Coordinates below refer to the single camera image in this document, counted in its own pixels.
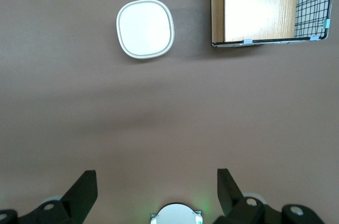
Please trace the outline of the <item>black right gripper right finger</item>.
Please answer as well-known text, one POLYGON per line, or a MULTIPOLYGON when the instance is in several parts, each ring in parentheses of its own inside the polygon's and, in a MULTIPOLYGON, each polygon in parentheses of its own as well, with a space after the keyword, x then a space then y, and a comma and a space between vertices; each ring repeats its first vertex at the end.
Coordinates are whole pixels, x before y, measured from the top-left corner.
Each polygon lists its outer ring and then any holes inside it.
POLYGON ((286 204, 274 210, 255 196, 244 196, 226 168, 217 170, 217 195, 223 215, 215 223, 323 223, 311 208, 286 204))

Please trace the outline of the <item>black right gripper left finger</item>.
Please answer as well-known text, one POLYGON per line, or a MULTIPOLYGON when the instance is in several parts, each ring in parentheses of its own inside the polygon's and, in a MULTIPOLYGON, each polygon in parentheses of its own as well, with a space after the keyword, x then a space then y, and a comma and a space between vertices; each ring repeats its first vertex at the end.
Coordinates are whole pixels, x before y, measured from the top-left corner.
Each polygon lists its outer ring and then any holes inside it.
POLYGON ((61 199, 44 202, 21 217, 14 209, 1 210, 1 223, 83 223, 96 199, 96 171, 85 171, 61 199))

